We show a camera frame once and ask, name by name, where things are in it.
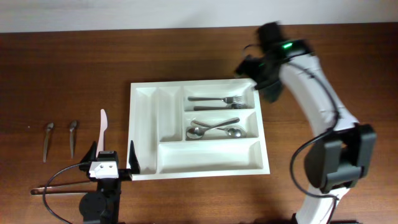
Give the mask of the steel tablespoon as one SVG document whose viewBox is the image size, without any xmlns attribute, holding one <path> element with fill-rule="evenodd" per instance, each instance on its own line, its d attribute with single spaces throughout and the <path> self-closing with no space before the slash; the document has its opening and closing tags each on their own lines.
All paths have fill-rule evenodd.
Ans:
<svg viewBox="0 0 398 224">
<path fill-rule="evenodd" d="M 231 118 L 226 121 L 220 122 L 218 124 L 214 124 L 208 128 L 206 127 L 199 127 L 199 126 L 192 126 L 186 130 L 186 136 L 190 139 L 201 139 L 205 133 L 212 129 L 218 129 L 223 126 L 227 126 L 229 124 L 235 124 L 240 121 L 239 118 Z"/>
<path fill-rule="evenodd" d="M 191 124 L 196 124 L 203 127 L 210 127 L 210 125 L 202 123 L 200 121 L 192 121 Z M 226 128 L 218 128 L 218 130 L 224 131 L 227 136 L 231 138 L 244 138 L 246 137 L 246 132 L 239 126 L 227 126 Z"/>
</svg>

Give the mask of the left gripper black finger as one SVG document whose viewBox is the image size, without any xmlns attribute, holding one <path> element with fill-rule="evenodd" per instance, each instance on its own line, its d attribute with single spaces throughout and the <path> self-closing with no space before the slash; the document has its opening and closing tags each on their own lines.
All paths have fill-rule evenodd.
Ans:
<svg viewBox="0 0 398 224">
<path fill-rule="evenodd" d="M 141 173 L 141 168 L 140 168 L 137 156 L 136 156 L 136 151 L 135 151 L 133 140 L 130 141 L 128 164 L 130 165 L 129 170 L 130 170 L 131 174 L 140 174 Z"/>
<path fill-rule="evenodd" d="M 93 141 L 89 151 L 80 161 L 79 169 L 81 171 L 89 171 L 91 163 L 96 160 L 97 142 Z"/>
</svg>

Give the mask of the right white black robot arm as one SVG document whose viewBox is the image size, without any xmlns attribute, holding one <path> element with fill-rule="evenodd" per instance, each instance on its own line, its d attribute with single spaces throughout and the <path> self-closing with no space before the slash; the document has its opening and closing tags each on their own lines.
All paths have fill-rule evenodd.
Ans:
<svg viewBox="0 0 398 224">
<path fill-rule="evenodd" d="M 313 133 L 289 162 L 290 178 L 305 194 L 291 222 L 332 223 L 341 199 L 367 176 L 377 134 L 344 106 L 306 40 L 288 39 L 270 22 L 258 28 L 256 47 L 262 56 L 246 55 L 236 75 L 252 79 L 270 103 L 288 88 Z"/>
</svg>

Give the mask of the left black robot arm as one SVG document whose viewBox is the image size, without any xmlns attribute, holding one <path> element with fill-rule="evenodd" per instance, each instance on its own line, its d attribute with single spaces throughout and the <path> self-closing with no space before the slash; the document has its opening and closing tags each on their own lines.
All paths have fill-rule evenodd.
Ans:
<svg viewBox="0 0 398 224">
<path fill-rule="evenodd" d="M 92 182 L 97 183 L 94 192 L 88 192 L 80 200 L 79 211 L 84 223 L 117 223 L 121 198 L 121 182 L 131 181 L 134 174 L 141 173 L 134 143 L 131 142 L 131 154 L 128 157 L 127 169 L 118 167 L 116 151 L 97 153 L 97 143 L 93 142 L 90 150 L 80 161 L 79 169 L 86 173 Z"/>
</svg>

